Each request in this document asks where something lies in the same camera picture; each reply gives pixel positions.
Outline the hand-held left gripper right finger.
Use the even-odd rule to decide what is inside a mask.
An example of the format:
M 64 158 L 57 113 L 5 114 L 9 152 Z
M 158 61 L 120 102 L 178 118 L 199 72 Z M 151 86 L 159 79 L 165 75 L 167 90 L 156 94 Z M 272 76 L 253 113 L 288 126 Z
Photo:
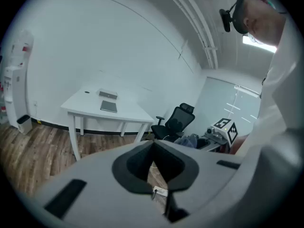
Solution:
M 191 214 L 223 189 L 242 158 L 155 140 L 154 163 L 167 183 L 165 214 Z

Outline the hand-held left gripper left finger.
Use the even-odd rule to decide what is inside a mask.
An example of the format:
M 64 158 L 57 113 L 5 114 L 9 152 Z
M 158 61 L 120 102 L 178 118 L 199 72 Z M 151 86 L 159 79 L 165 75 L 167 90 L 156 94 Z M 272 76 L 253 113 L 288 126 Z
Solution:
M 72 179 L 86 182 L 63 221 L 77 228 L 162 228 L 170 222 L 150 195 L 123 188 L 112 174 L 112 164 L 136 143 L 90 154 L 42 185 L 34 201 L 45 206 Z

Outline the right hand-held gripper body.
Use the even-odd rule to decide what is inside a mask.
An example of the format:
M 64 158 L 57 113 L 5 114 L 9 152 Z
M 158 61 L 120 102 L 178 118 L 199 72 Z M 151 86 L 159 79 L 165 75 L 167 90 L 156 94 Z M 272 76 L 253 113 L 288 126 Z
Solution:
M 238 131 L 235 122 L 227 118 L 221 118 L 219 121 L 213 123 L 205 132 L 205 137 L 209 139 L 217 142 L 224 140 L 228 152 L 230 151 L 237 136 Z

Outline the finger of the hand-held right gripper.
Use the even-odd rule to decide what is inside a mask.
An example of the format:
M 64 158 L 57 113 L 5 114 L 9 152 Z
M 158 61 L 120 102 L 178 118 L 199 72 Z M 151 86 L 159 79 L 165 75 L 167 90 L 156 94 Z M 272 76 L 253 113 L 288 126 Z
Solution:
M 223 145 L 225 145 L 224 140 L 221 140 L 219 142 L 209 138 L 199 138 L 197 140 L 197 149 L 203 151 L 219 151 Z

